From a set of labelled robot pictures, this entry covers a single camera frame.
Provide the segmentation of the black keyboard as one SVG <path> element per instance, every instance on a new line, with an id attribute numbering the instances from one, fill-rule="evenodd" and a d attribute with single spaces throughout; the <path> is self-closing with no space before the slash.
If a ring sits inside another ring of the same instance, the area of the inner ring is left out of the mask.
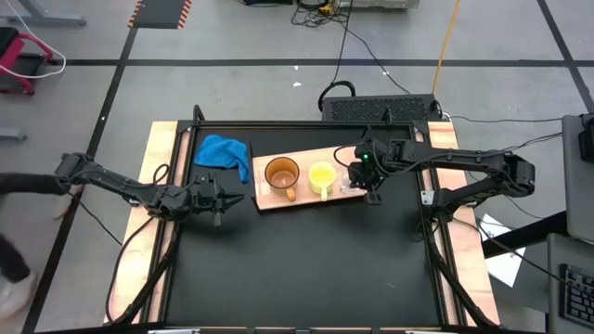
<path id="1" fill-rule="evenodd" d="M 560 278 L 560 317 L 594 330 L 594 274 L 562 263 Z"/>

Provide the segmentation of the person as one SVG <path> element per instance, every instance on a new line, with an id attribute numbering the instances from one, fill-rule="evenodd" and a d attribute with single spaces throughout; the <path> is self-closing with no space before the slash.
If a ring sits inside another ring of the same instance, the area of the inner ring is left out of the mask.
<path id="1" fill-rule="evenodd" d="M 0 173 L 0 195 L 37 193 L 63 196 L 70 188 L 54 175 Z M 15 246 L 0 233 L 0 276 L 6 284 L 0 288 L 0 319 L 17 313 L 27 305 L 36 284 L 35 273 Z"/>

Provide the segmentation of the blue cloth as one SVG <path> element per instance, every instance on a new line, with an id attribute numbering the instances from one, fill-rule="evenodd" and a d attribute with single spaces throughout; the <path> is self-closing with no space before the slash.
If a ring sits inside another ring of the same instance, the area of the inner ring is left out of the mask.
<path id="1" fill-rule="evenodd" d="M 242 184 L 250 181 L 248 148 L 236 139 L 207 135 L 201 142 L 193 162 L 209 168 L 237 169 Z"/>

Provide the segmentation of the yellow cup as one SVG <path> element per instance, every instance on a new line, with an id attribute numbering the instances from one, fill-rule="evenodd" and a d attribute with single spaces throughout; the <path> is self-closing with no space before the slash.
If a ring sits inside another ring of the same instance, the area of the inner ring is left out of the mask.
<path id="1" fill-rule="evenodd" d="M 336 170 L 331 163 L 326 161 L 313 163 L 308 171 L 310 190 L 318 194 L 322 201 L 327 201 L 329 193 L 333 189 L 336 175 Z"/>

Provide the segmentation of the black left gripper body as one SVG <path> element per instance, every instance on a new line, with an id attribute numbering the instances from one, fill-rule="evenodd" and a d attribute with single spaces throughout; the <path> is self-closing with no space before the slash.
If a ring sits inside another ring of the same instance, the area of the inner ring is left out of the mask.
<path id="1" fill-rule="evenodd" d="M 207 173 L 205 176 L 196 176 L 189 185 L 191 195 L 191 209 L 193 214 L 210 212 L 213 217 L 213 225 L 222 225 L 222 201 L 220 198 L 220 186 L 214 173 Z"/>

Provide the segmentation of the black hazard-striped mat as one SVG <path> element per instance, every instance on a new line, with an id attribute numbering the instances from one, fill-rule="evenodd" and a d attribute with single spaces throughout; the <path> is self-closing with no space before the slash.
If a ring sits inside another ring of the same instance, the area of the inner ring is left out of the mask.
<path id="1" fill-rule="evenodd" d="M 128 27 L 135 29 L 181 30 L 193 0 L 137 0 Z"/>

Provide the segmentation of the orange mug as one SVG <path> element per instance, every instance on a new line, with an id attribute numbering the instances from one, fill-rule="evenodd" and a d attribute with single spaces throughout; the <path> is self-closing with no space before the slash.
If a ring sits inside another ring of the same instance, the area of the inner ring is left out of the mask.
<path id="1" fill-rule="evenodd" d="M 296 185 L 300 178 L 300 167 L 289 157 L 277 157 L 265 166 L 265 181 L 271 193 L 290 202 L 296 200 Z"/>

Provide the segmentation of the red and black cart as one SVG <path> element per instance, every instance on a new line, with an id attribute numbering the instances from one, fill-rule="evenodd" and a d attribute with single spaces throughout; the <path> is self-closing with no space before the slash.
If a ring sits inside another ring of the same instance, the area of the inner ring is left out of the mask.
<path id="1" fill-rule="evenodd" d="M 26 42 L 37 44 L 40 54 L 25 53 Z M 32 96 L 34 76 L 45 64 L 55 64 L 53 52 L 31 34 L 14 27 L 0 27 L 0 93 L 20 92 Z"/>

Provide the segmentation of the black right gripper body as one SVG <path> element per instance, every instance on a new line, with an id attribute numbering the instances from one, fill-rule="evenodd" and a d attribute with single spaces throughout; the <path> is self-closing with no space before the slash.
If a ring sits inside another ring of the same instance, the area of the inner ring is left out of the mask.
<path id="1" fill-rule="evenodd" d="M 384 166 L 384 158 L 388 151 L 388 145 L 374 137 L 365 137 L 355 146 L 355 156 L 364 165 L 362 189 L 378 189 L 388 176 L 388 168 Z"/>

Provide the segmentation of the small clear plastic cup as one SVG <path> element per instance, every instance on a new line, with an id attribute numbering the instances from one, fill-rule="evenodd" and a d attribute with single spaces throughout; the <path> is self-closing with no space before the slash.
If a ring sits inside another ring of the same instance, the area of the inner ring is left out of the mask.
<path id="1" fill-rule="evenodd" d="M 359 191 L 357 186 L 352 185 L 348 172 L 341 173 L 340 190 L 342 193 L 355 193 Z"/>

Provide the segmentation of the black metal table frame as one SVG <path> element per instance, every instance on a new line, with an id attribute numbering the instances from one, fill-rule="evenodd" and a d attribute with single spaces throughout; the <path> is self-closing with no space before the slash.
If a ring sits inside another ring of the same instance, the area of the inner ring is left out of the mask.
<path id="1" fill-rule="evenodd" d="M 184 185 L 206 174 L 193 163 L 205 136 L 224 135 L 250 150 L 255 131 L 287 127 L 355 127 L 362 136 L 458 146 L 450 122 L 155 122 L 140 179 L 148 181 L 166 163 L 168 180 Z M 251 176 L 242 184 L 234 171 L 217 172 L 227 192 L 244 195 L 223 215 L 221 226 L 203 213 L 184 223 L 151 222 L 138 237 L 134 246 L 141 270 L 122 280 L 121 291 L 134 290 L 163 255 L 169 257 L 149 321 L 257 333 L 304 328 L 313 334 L 469 325 L 470 313 L 438 272 L 431 245 L 444 254 L 473 303 L 498 321 L 473 210 L 458 209 L 439 232 L 423 225 L 421 190 L 462 187 L 463 172 L 437 169 L 392 177 L 381 187 L 380 206 L 351 198 L 268 211 L 252 200 Z"/>

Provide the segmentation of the white paper sheet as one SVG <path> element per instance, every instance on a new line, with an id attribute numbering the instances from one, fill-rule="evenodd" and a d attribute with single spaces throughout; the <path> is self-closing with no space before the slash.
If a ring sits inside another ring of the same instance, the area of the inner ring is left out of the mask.
<path id="1" fill-rule="evenodd" d="M 512 230 L 511 227 L 504 226 L 486 213 L 482 218 L 478 219 L 478 224 L 482 241 L 487 241 L 489 238 L 497 237 Z M 522 259 L 515 253 L 504 252 L 487 259 L 486 263 L 490 276 L 512 288 L 519 273 Z"/>

